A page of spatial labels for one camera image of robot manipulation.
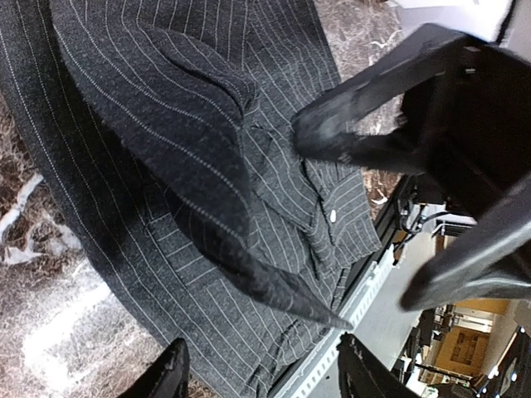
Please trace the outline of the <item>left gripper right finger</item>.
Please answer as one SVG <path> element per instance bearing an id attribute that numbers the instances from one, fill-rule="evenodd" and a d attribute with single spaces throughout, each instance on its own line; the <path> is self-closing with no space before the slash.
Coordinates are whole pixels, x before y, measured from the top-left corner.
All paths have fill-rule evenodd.
<path id="1" fill-rule="evenodd" d="M 418 398 L 351 333 L 337 346 L 339 390 L 343 398 Z"/>

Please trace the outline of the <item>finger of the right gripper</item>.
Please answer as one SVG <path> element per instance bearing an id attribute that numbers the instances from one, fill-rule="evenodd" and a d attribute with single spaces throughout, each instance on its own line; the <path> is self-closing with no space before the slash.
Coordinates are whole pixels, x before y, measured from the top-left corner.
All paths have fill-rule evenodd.
<path id="1" fill-rule="evenodd" d="M 292 121 L 295 151 L 327 162 L 412 162 L 414 151 L 400 148 L 390 134 L 360 138 L 343 127 L 448 70 L 464 40 L 462 32 L 421 26 L 375 64 L 299 111 Z"/>
<path id="2" fill-rule="evenodd" d="M 517 183 L 476 226 L 427 261 L 400 299 L 406 311 L 468 299 L 529 299 L 530 183 Z"/>

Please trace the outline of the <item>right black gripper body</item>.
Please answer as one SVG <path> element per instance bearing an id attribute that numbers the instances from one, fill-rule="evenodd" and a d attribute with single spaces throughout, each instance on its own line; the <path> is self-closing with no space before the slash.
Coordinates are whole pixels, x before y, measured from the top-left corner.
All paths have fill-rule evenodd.
<path id="1" fill-rule="evenodd" d="M 426 173 L 474 218 L 530 174 L 530 62 L 471 36 L 408 37 L 399 171 Z"/>

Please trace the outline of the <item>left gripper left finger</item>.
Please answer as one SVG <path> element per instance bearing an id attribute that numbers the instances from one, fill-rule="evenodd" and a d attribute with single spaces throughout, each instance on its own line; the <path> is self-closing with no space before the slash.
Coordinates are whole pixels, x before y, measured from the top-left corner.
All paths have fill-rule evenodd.
<path id="1" fill-rule="evenodd" d="M 188 345 L 176 338 L 124 392 L 124 398 L 188 398 Z"/>

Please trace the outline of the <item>black pinstriped long sleeve shirt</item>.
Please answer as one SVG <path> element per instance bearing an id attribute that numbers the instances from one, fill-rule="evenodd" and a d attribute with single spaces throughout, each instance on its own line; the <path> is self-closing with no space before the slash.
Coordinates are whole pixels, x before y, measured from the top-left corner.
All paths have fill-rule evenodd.
<path id="1" fill-rule="evenodd" d="M 220 397 L 265 397 L 379 249 L 360 170 L 293 149 L 339 73 L 311 1 L 4 1 L 1 91 L 85 252 Z"/>

